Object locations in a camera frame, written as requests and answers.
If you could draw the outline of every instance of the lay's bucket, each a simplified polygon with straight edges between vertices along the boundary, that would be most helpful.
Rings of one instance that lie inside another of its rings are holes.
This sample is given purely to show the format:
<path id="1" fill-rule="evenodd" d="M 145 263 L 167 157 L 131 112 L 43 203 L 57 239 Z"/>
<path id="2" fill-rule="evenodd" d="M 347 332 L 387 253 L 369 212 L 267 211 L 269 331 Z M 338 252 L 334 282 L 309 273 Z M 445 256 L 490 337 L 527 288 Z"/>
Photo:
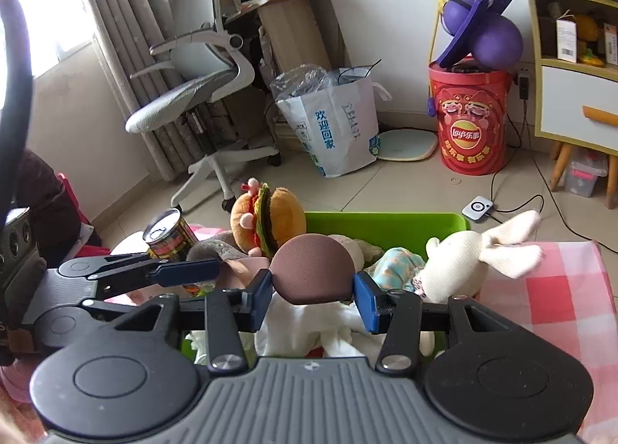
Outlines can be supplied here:
<path id="1" fill-rule="evenodd" d="M 498 172 L 505 161 L 506 96 L 511 74 L 451 73 L 429 66 L 442 162 L 468 176 Z"/>

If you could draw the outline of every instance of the gray office chair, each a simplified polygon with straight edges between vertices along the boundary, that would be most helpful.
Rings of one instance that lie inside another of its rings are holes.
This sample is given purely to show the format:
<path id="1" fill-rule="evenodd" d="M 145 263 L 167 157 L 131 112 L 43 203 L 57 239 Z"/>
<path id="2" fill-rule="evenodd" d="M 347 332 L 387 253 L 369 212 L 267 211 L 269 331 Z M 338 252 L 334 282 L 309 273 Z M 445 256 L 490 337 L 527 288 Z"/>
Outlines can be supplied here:
<path id="1" fill-rule="evenodd" d="M 172 13 L 176 37 L 150 48 L 152 55 L 170 51 L 170 60 L 147 66 L 131 78 L 159 69 L 176 69 L 188 81 L 131 115 L 125 126 L 128 132 L 155 130 L 199 103 L 218 101 L 253 82 L 253 67 L 240 53 L 242 38 L 223 29 L 219 0 L 176 0 Z M 279 151 L 273 146 L 234 149 L 243 147 L 243 143 L 237 143 L 217 151 L 208 143 L 206 139 L 206 147 L 210 148 L 206 149 L 206 156 L 189 166 L 191 177 L 172 196 L 172 207 L 179 206 L 214 171 L 223 190 L 221 207 L 231 212 L 236 198 L 224 167 L 264 157 L 273 157 L 269 159 L 273 165 L 280 163 Z"/>

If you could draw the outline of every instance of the white bunny plush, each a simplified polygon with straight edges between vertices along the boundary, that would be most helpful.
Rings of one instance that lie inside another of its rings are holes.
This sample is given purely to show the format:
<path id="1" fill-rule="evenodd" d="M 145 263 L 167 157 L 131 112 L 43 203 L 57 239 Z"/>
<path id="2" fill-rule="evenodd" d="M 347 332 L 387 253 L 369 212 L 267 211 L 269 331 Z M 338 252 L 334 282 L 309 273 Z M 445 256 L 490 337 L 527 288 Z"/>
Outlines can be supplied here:
<path id="1" fill-rule="evenodd" d="M 442 242 L 431 238 L 427 261 L 416 281 L 426 300 L 445 303 L 449 296 L 477 294 L 487 276 L 488 265 L 510 278 L 533 270 L 543 257 L 539 246 L 518 246 L 537 228 L 541 217 L 529 210 L 484 233 L 459 231 Z"/>

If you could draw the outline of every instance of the white shopping bag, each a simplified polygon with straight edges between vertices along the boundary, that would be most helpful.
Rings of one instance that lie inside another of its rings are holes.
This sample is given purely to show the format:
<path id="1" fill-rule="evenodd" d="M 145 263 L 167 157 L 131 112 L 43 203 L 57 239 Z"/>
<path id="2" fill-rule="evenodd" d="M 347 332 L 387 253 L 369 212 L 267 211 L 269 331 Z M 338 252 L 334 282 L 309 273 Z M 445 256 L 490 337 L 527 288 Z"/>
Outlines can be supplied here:
<path id="1" fill-rule="evenodd" d="M 367 69 L 342 69 L 365 76 Z M 319 172 L 336 178 L 369 165 L 378 156 L 378 118 L 373 90 L 392 96 L 367 75 L 355 82 L 277 101 L 279 111 L 311 155 Z"/>

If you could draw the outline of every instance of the chair seat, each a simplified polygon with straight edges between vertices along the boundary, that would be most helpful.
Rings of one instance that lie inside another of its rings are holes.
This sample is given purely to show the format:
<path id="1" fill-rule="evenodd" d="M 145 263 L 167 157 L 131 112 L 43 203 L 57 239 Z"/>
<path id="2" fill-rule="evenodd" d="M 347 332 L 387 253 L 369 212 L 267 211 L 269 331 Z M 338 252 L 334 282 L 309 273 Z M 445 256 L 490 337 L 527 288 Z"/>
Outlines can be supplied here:
<path id="1" fill-rule="evenodd" d="M 209 101 L 212 93 L 235 75 L 234 70 L 220 71 L 184 82 L 133 113 L 125 124 L 125 130 L 138 134 L 170 123 L 196 104 Z M 200 100 L 194 101 L 198 92 Z"/>

